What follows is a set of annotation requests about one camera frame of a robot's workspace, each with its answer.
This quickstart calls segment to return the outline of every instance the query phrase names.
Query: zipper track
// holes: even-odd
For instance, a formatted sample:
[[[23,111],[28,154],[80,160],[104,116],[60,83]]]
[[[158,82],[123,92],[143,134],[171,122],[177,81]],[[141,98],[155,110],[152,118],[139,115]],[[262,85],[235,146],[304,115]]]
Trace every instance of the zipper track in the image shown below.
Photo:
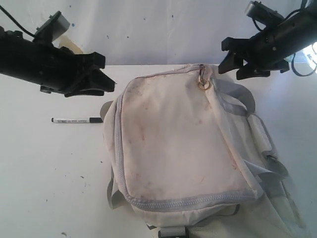
[[[154,74],[153,76],[158,75],[167,75],[167,74],[176,74],[176,73],[184,73],[184,70],[186,73],[196,71],[196,70],[202,70],[201,65],[195,65],[192,70],[181,69],[180,71],[169,71],[162,74]],[[126,187],[125,183],[125,175],[124,175],[124,156],[123,156],[123,145],[122,145],[122,131],[121,131],[121,112],[122,112],[122,102],[123,102],[123,95],[125,91],[119,96],[117,100],[117,107],[116,107],[116,113],[115,113],[115,123],[114,123],[114,136],[115,136],[115,161],[116,165],[119,171],[119,179],[120,183],[123,186],[123,195],[125,199],[132,204],[133,206],[136,206],[141,209],[160,209],[160,208],[175,208],[175,207],[182,207],[184,206],[191,206],[196,205],[203,202],[209,202],[209,201],[216,201],[216,200],[226,200],[226,202],[231,203],[240,203],[241,201],[245,200],[251,200],[254,197],[249,195],[210,195],[206,197],[200,197],[200,198],[184,198],[181,201],[172,201],[172,199],[169,200],[144,200],[142,202],[141,199],[132,197],[128,193],[128,189]]]

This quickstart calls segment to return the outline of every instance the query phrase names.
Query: white table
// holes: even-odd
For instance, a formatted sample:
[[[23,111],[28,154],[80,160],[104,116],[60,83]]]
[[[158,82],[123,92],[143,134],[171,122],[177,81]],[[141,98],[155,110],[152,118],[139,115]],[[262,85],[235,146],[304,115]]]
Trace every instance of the white table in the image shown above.
[[[106,187],[110,164],[102,124],[53,124],[51,118],[97,117],[136,76],[172,65],[106,66],[117,82],[104,97],[65,99],[39,86],[0,75],[0,236],[33,238],[151,237],[124,208],[111,211]],[[305,64],[299,71],[309,71]],[[254,94],[299,194],[299,208],[317,232],[317,75],[274,72],[241,81]]]

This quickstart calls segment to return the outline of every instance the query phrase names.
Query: white backpack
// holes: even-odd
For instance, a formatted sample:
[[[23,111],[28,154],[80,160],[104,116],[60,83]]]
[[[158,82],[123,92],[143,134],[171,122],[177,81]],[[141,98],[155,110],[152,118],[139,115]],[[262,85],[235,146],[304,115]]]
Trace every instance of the white backpack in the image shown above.
[[[216,72],[135,78],[105,110],[110,206],[124,197],[158,237],[310,237],[251,92]]]

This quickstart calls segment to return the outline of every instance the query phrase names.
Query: white wall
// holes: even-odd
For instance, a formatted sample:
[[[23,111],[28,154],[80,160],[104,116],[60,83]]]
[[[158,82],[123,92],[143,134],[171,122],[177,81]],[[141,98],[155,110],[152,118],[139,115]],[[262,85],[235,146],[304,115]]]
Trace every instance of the white wall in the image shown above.
[[[10,0],[2,5],[29,31],[60,10],[66,35],[107,64],[220,63],[226,37],[250,38],[257,30],[244,11],[249,0]],[[286,16],[301,0],[263,0]],[[17,29],[0,14],[1,26]]]

